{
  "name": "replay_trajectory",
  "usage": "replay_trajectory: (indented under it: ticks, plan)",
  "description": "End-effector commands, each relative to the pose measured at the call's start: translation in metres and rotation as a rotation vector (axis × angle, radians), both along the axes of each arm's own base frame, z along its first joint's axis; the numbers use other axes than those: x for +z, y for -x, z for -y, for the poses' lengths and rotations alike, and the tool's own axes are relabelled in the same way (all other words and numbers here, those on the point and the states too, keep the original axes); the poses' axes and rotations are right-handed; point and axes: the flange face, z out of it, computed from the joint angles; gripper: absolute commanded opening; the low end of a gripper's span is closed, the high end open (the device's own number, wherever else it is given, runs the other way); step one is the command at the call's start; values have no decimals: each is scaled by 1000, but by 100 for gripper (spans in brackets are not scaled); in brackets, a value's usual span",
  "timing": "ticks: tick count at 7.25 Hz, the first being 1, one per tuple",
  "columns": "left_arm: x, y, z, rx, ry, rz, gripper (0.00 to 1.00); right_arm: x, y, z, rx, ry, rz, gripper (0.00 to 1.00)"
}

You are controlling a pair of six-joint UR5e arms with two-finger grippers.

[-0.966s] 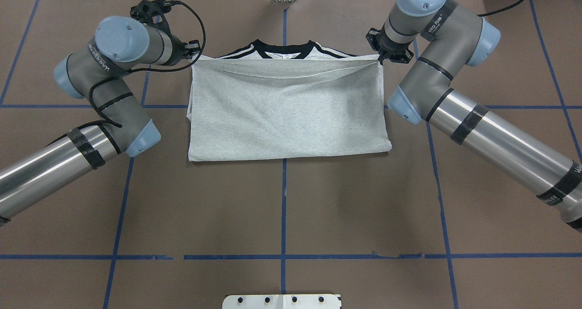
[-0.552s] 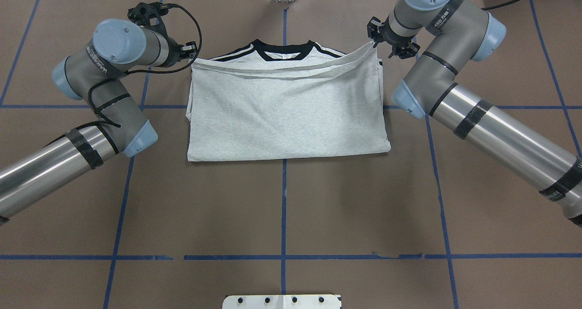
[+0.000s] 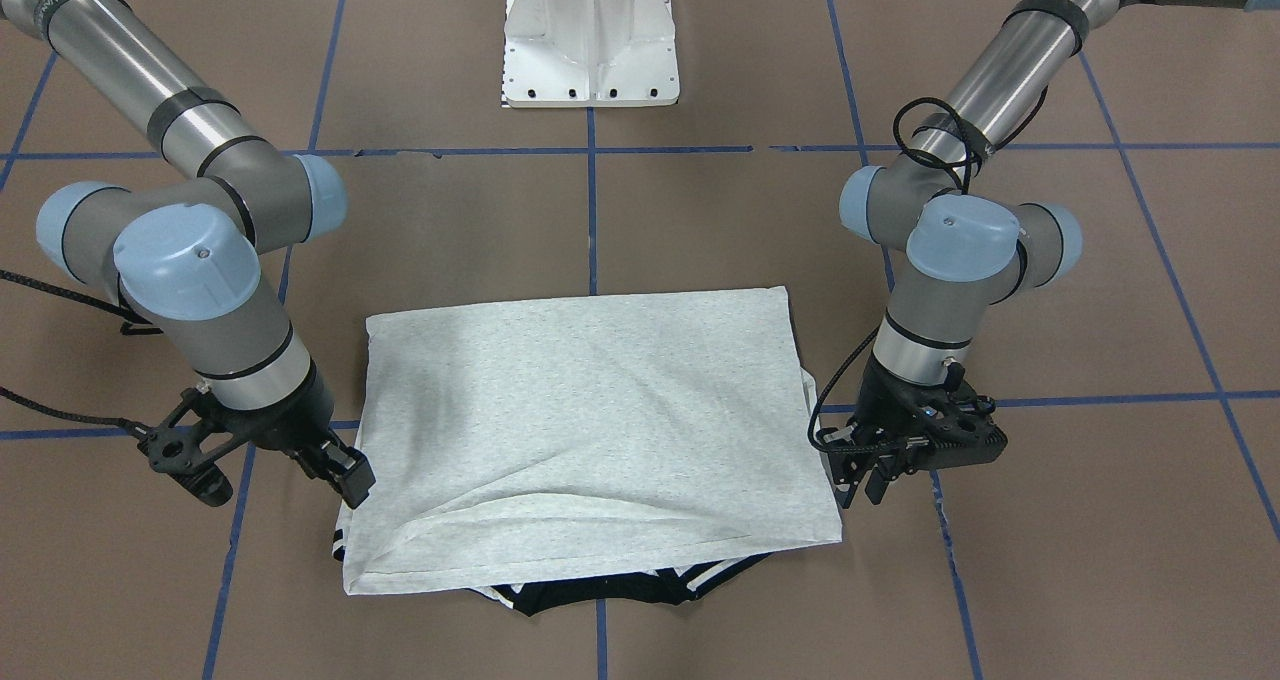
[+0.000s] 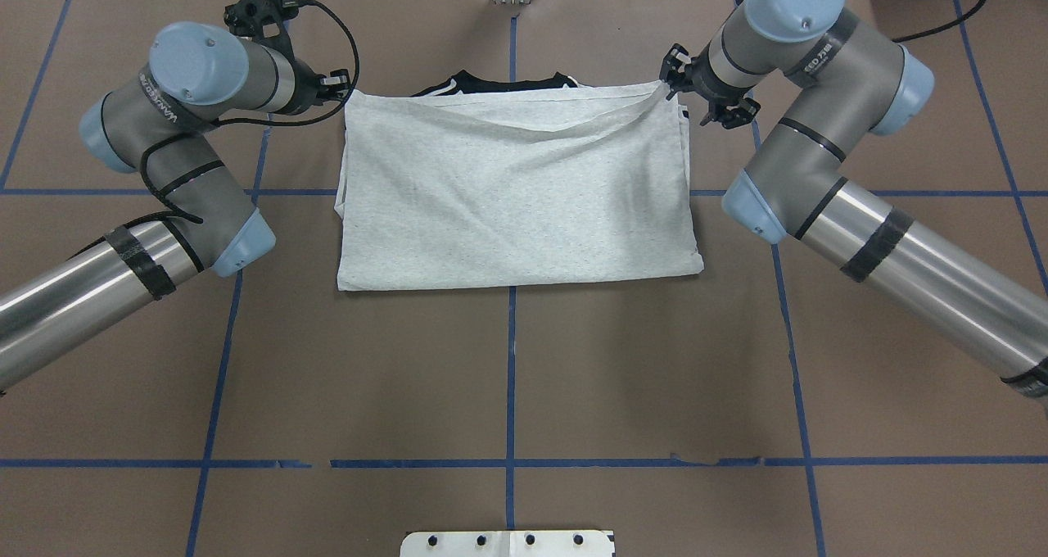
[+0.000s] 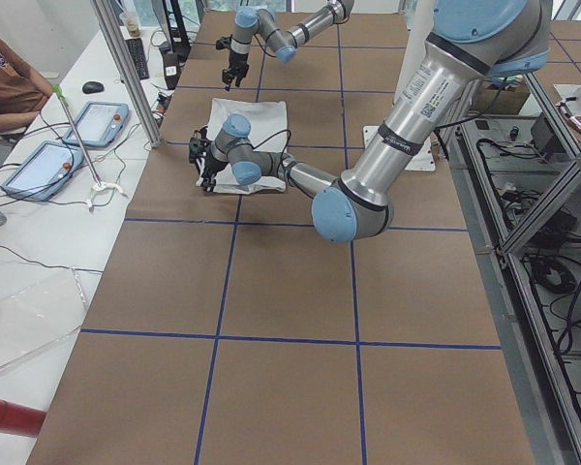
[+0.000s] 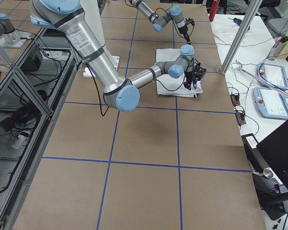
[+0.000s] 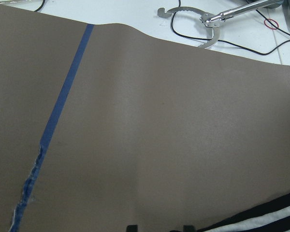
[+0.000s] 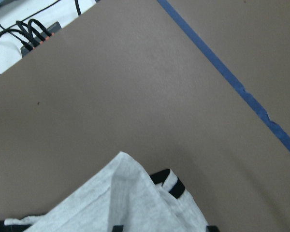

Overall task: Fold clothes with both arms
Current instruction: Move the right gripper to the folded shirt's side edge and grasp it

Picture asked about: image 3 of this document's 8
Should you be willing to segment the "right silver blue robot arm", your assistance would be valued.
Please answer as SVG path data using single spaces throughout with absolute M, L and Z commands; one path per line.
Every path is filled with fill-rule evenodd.
M 38 211 L 40 248 L 109 310 L 160 330 L 198 375 L 159 425 L 116 425 L 205 505 L 229 501 L 218 461 L 250 443 L 358 507 L 370 462 L 332 430 L 332 393 L 260 263 L 342 225 L 338 172 L 279 152 L 124 0 L 3 0 L 3 18 L 79 70 L 183 177 L 146 192 L 67 184 Z

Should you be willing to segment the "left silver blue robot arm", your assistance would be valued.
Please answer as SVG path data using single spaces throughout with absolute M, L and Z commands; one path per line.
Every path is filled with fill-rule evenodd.
M 852 416 L 814 429 L 837 490 L 881 503 L 904 475 L 997 460 L 995 402 L 965 378 L 989 306 L 1061 279 L 1082 256 L 1079 222 L 1055 204 L 1005 204 L 973 182 L 1041 110 L 1053 77 L 1125 6 L 1274 10 L 1277 0 L 1019 0 L 960 82 L 909 131 L 897 158 L 844 184 L 841 223 L 904 255 L 879 325 L 854 351 L 867 365 Z

